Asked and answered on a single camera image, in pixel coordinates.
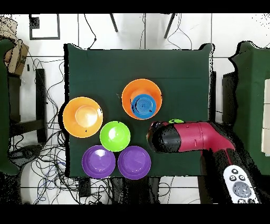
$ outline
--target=floor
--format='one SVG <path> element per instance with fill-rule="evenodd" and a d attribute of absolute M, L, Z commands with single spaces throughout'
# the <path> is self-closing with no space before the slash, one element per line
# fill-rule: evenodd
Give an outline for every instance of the floor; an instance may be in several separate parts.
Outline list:
<path fill-rule="evenodd" d="M 62 80 L 61 72 L 63 72 L 64 65 L 63 44 L 73 43 L 86 49 L 93 43 L 94 35 L 89 29 L 83 14 L 60 14 L 59 40 L 30 40 L 28 15 L 13 14 L 5 16 L 12 17 L 12 19 L 18 22 L 17 37 L 22 39 L 30 47 L 29 52 L 32 56 L 31 58 L 28 55 L 26 59 L 26 64 L 30 65 L 30 71 L 27 71 L 25 68 L 21 76 L 21 120 L 27 121 L 35 119 L 35 72 L 32 69 L 33 60 L 39 59 L 41 61 L 37 65 L 38 61 L 36 60 L 35 66 L 41 68 L 42 65 L 45 69 L 46 86 L 48 89 L 51 85 Z M 57 36 L 56 14 L 33 14 L 32 16 L 40 17 L 40 29 L 33 30 L 33 37 Z M 97 36 L 97 41 L 92 49 L 139 49 L 140 40 L 141 49 L 144 49 L 144 34 L 142 35 L 144 23 L 142 17 L 142 13 L 115 13 L 114 18 L 119 30 L 116 33 L 109 14 L 86 14 L 86 18 Z M 178 49 L 175 46 L 178 45 L 181 49 L 191 49 L 192 46 L 192 50 L 198 50 L 204 43 L 213 43 L 215 45 L 213 66 L 217 72 L 216 120 L 221 122 L 221 79 L 224 74 L 234 71 L 234 67 L 229 62 L 228 57 L 235 54 L 238 43 L 243 40 L 253 41 L 260 48 L 270 45 L 269 13 L 177 14 L 168 35 L 170 36 L 175 32 L 178 27 L 178 21 L 180 20 L 179 28 L 182 31 L 178 30 L 169 39 L 175 45 L 163 38 L 170 20 L 170 15 L 149 13 L 146 20 L 146 49 L 170 50 Z M 49 93 L 60 108 L 64 103 L 64 83 L 62 82 L 52 87 Z M 49 102 L 47 105 L 47 120 L 50 120 L 53 115 L 53 106 Z M 51 128 L 48 130 L 49 135 L 59 128 L 57 118 L 53 126 L 54 129 Z M 14 141 L 18 142 L 20 139 L 20 136 L 16 136 Z M 18 143 L 18 146 L 31 143 L 37 143 L 36 132 L 24 134 L 24 139 Z M 56 138 L 52 138 L 50 144 L 57 144 Z M 60 152 L 60 157 L 65 159 L 65 154 L 62 151 Z M 21 193 L 23 201 L 33 203 L 38 197 L 38 191 L 42 191 L 42 184 L 44 184 L 42 176 L 44 175 L 41 174 L 38 166 L 42 166 L 44 170 L 47 170 L 44 173 L 53 171 L 51 167 L 46 167 L 46 164 L 29 163 L 22 173 Z M 172 178 L 169 176 L 161 178 L 159 194 L 166 194 L 159 198 L 161 203 L 200 203 L 197 177 L 180 176 L 174 177 L 173 181 Z M 98 188 L 99 184 L 93 184 L 93 188 Z M 171 186 L 170 194 L 168 193 L 168 185 Z M 54 187 L 47 190 L 44 197 L 45 200 L 42 199 L 39 204 L 77 204 L 68 190 L 59 193 L 58 189 Z M 101 201 L 106 202 L 107 198 L 108 196 L 104 193 Z"/>

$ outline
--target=blue bowl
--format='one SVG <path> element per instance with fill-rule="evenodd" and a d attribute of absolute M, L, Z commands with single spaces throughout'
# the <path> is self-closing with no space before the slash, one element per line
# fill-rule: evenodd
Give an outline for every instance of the blue bowl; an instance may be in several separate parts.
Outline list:
<path fill-rule="evenodd" d="M 153 116 L 156 107 L 156 101 L 148 94 L 137 95 L 131 103 L 133 114 L 140 119 L 148 119 Z"/>

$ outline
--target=remote control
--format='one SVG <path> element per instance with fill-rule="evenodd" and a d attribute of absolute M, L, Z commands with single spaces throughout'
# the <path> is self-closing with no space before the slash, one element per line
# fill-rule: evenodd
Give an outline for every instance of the remote control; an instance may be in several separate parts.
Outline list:
<path fill-rule="evenodd" d="M 223 178 L 233 203 L 259 203 L 246 172 L 239 166 L 228 166 Z"/>

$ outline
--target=cardboard box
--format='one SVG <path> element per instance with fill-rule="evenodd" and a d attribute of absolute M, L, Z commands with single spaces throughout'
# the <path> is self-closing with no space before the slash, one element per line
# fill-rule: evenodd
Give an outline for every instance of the cardboard box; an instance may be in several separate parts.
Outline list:
<path fill-rule="evenodd" d="M 0 16 L 0 36 L 16 41 L 17 25 L 18 23 L 15 20 Z"/>
<path fill-rule="evenodd" d="M 13 48 L 11 60 L 8 65 L 8 71 L 18 76 L 22 75 L 24 65 L 26 62 L 26 56 L 28 54 L 29 47 L 21 40 L 18 40 L 18 44 Z"/>

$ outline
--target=small green object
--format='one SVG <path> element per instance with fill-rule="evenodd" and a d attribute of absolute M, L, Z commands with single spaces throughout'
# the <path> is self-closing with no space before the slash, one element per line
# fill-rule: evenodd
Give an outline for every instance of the small green object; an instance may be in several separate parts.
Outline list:
<path fill-rule="evenodd" d="M 172 119 L 169 121 L 170 124 L 177 124 L 177 123 L 184 123 L 182 120 L 180 119 Z"/>
<path fill-rule="evenodd" d="M 100 131 L 100 142 L 109 151 L 122 151 L 129 145 L 130 131 L 122 122 L 108 122 Z"/>

